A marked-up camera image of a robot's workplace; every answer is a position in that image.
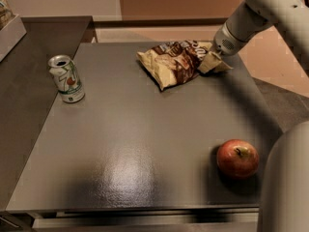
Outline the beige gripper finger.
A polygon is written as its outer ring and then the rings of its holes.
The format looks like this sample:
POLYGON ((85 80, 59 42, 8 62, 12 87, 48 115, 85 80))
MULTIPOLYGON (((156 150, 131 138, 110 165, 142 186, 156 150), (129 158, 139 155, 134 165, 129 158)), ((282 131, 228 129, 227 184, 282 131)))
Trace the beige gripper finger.
POLYGON ((213 64, 213 71, 215 73, 222 73, 231 70, 232 67, 230 67, 228 64, 226 64, 224 61, 217 61, 213 64))
POLYGON ((221 62, 222 62, 222 59, 219 54, 213 51, 209 51, 205 55, 203 61, 201 62, 197 70, 200 73, 208 73, 212 69, 216 68, 221 62))

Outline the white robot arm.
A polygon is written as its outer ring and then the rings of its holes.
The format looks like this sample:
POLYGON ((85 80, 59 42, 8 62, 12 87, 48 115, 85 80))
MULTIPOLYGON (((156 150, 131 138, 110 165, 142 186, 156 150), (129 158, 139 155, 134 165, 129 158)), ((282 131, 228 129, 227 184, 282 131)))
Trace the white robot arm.
MULTIPOLYGON (((243 0, 213 38, 211 56, 235 55, 258 33, 273 26, 285 42, 284 56, 270 43, 278 63, 267 82, 308 94, 309 9, 304 0, 243 0)), ((309 122, 285 131, 264 171, 257 232, 309 232, 309 122)))

